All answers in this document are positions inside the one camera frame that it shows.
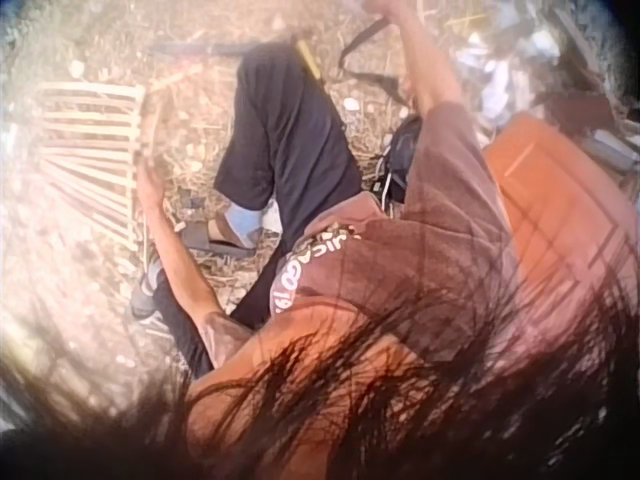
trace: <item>raised arm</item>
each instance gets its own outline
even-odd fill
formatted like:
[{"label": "raised arm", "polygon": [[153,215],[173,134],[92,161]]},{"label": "raised arm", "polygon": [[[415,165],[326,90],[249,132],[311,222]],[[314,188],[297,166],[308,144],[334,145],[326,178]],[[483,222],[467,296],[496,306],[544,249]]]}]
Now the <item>raised arm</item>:
[{"label": "raised arm", "polygon": [[406,0],[367,0],[365,7],[372,13],[384,15],[400,28],[409,80],[422,117],[439,103],[464,102],[449,58],[438,50]]},{"label": "raised arm", "polygon": [[251,331],[225,314],[213,288],[164,213],[162,182],[144,162],[138,167],[137,189],[171,290],[193,320],[211,362],[218,368],[246,343]]}]

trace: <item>black bag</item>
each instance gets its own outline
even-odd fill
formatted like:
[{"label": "black bag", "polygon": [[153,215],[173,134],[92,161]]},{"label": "black bag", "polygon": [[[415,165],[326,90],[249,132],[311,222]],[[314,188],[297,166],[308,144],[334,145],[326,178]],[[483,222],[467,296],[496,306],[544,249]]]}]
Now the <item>black bag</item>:
[{"label": "black bag", "polygon": [[[342,51],[338,67],[357,80],[379,86],[394,101],[401,105],[407,105],[407,102],[400,95],[400,83],[396,77],[377,73],[353,72],[344,67],[347,55],[389,25],[389,21],[383,18],[356,35]],[[422,118],[419,115],[407,117],[394,132],[385,152],[378,157],[380,161],[376,168],[376,178],[371,192],[378,197],[383,210],[390,215],[393,214],[393,202],[404,203],[407,176],[413,162],[421,128]]]}]

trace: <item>orange object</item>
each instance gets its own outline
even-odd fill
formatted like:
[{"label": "orange object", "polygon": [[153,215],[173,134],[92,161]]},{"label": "orange object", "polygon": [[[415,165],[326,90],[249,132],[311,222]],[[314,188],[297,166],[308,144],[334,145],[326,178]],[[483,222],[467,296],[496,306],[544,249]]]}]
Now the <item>orange object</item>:
[{"label": "orange object", "polygon": [[[520,114],[486,156],[505,202],[527,290],[546,300],[571,294],[578,299],[599,287],[607,272],[615,272],[637,294],[636,210],[577,146]],[[579,306],[579,301],[560,303]]]}]

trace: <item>bag strap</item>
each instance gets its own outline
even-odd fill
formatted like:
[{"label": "bag strap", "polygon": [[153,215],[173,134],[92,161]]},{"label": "bag strap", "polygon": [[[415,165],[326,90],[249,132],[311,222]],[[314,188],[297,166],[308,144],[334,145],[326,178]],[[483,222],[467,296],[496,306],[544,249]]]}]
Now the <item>bag strap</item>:
[{"label": "bag strap", "polygon": [[380,20],[376,20],[375,22],[373,22],[362,32],[356,35],[355,38],[351,40],[351,43],[349,43],[349,45],[344,47],[344,49],[342,50],[340,59],[338,60],[338,67],[356,80],[370,83],[382,88],[382,90],[384,90],[385,93],[389,95],[389,97],[391,97],[399,104],[407,105],[407,102],[400,95],[400,81],[398,80],[398,77],[382,75],[379,73],[354,72],[352,70],[349,70],[348,68],[345,68],[344,66],[347,55],[352,53],[360,45],[365,43],[378,32],[387,28],[389,25],[391,25],[391,22],[389,22],[389,20],[387,20],[386,18],[381,18]]}]

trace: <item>black pants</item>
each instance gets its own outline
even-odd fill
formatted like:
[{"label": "black pants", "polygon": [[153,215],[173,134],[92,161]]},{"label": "black pants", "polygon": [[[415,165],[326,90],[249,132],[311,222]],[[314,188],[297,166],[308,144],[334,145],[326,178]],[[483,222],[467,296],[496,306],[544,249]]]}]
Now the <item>black pants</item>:
[{"label": "black pants", "polygon": [[[265,44],[243,59],[234,133],[215,188],[248,210],[264,209],[275,194],[280,208],[282,239],[231,313],[256,330],[269,318],[269,292],[280,260],[315,217],[361,189],[338,112],[293,47]],[[194,376],[211,370],[200,336],[168,284],[160,285],[154,298]]]}]

